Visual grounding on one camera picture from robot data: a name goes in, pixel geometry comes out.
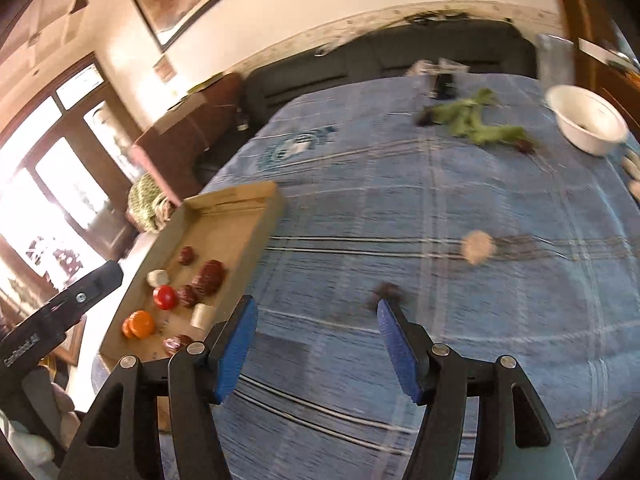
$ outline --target cardboard tray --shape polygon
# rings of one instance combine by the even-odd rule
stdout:
[[[143,362],[163,359],[167,355],[162,341],[167,337],[186,334],[202,340],[214,323],[227,320],[249,285],[284,206],[274,182],[245,184],[185,200],[149,250],[107,330],[99,354],[109,371],[125,355],[137,355]],[[185,267],[178,263],[178,254],[186,245],[193,246],[196,260]],[[202,329],[190,325],[192,308],[155,306],[146,282],[148,272],[166,270],[170,285],[178,288],[191,283],[202,264],[212,259],[223,262],[228,273],[217,294],[200,300],[211,307]],[[136,310],[148,311],[156,322],[156,333],[147,339],[122,334],[122,323]]]

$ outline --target red toy food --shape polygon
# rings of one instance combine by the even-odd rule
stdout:
[[[187,245],[180,250],[180,255],[178,256],[178,263],[181,265],[190,265],[193,260],[196,259],[196,254],[193,252],[193,247]]]
[[[195,275],[191,285],[193,285],[202,296],[210,296],[220,289],[222,282],[225,280],[225,276],[226,269],[222,262],[209,260],[202,266],[200,272]]]
[[[161,310],[171,310],[177,303],[175,290],[169,285],[160,285],[154,289],[154,302]]]
[[[180,334],[174,337],[169,337],[162,341],[162,346],[164,347],[164,351],[167,355],[174,355],[178,353],[185,346],[193,343],[193,339],[191,339],[188,335]]]
[[[195,306],[198,303],[198,295],[196,289],[192,285],[183,285],[177,291],[180,303],[187,307]]]

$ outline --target metal screw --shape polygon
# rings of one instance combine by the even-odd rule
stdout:
[[[505,368],[515,368],[518,362],[510,355],[503,355],[500,358],[500,364]]]
[[[123,368],[133,368],[136,364],[136,357],[133,355],[125,355],[122,359],[120,359],[120,366]]]
[[[187,346],[187,354],[198,355],[204,352],[204,344],[200,341],[196,341],[195,343],[191,343]]]
[[[444,357],[445,355],[449,355],[450,349],[444,343],[436,343],[431,347],[431,351],[436,355]]]

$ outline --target white bowl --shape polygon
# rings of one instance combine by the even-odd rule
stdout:
[[[591,155],[606,155],[625,142],[628,127],[620,113],[597,94],[579,86],[558,85],[546,93],[564,136]]]

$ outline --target tomato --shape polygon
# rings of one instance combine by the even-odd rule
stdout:
[[[144,310],[137,310],[129,316],[129,327],[133,335],[140,339],[145,339],[156,331],[154,319]]]
[[[160,285],[154,289],[154,301],[161,310],[171,310],[178,303],[178,298],[173,287]]]
[[[125,319],[122,322],[122,333],[125,335],[125,337],[127,337],[129,339],[135,338],[135,335],[131,331],[131,325],[129,324],[129,318],[128,317],[127,317],[127,319]]]

